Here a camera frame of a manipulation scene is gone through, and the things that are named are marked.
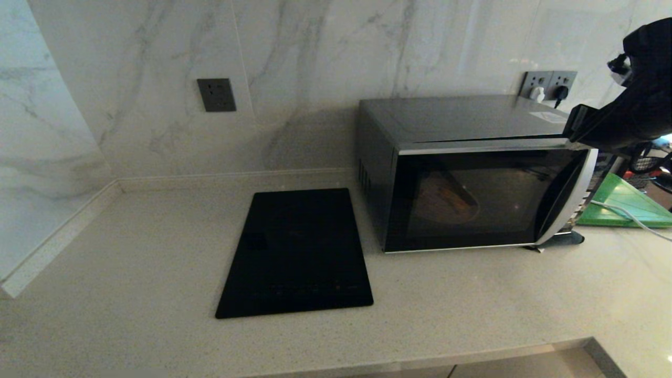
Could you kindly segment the purple plastic plate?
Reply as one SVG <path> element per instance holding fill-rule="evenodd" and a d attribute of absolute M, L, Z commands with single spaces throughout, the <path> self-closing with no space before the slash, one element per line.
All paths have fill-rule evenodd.
<path fill-rule="evenodd" d="M 461 225 L 480 213 L 477 199 L 448 171 L 422 175 L 412 214 L 437 224 Z"/>

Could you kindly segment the silver black microwave oven body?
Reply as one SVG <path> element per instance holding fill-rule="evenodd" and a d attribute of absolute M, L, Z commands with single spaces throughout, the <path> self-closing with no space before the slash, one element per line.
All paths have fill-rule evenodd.
<path fill-rule="evenodd" d="M 399 151 L 438 149 L 443 143 L 470 141 L 561 139 L 566 143 L 562 134 L 568 117 L 512 95 L 361 100 L 355 123 L 355 157 L 380 249 Z M 585 200 L 559 234 L 574 230 L 612 163 L 612 156 L 598 150 Z"/>

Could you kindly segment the green plastic cutting board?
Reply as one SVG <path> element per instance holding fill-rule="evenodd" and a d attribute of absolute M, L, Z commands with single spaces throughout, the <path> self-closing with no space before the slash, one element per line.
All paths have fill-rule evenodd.
<path fill-rule="evenodd" d="M 651 229 L 672 228 L 672 213 L 631 186 L 621 177 L 607 174 L 581 216 L 581 226 L 638 227 L 624 210 Z"/>

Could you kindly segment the black rubber pad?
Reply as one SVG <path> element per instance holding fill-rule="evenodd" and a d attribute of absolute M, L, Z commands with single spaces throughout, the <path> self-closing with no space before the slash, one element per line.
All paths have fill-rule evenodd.
<path fill-rule="evenodd" d="M 583 235 L 572 230 L 568 234 L 554 235 L 547 242 L 545 242 L 545 247 L 576 246 L 582 244 L 584 241 L 585 237 Z"/>

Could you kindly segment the black glass induction cooktop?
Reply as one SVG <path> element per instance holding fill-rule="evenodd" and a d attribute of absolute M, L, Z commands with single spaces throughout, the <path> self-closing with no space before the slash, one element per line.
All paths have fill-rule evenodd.
<path fill-rule="evenodd" d="M 217 319 L 373 303 L 348 189 L 254 194 Z"/>

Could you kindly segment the dark grey single wall socket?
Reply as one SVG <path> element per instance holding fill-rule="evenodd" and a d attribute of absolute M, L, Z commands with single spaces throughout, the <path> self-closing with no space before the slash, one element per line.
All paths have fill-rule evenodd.
<path fill-rule="evenodd" d="M 197 85 L 206 112 L 237 111 L 230 79 L 197 79 Z"/>

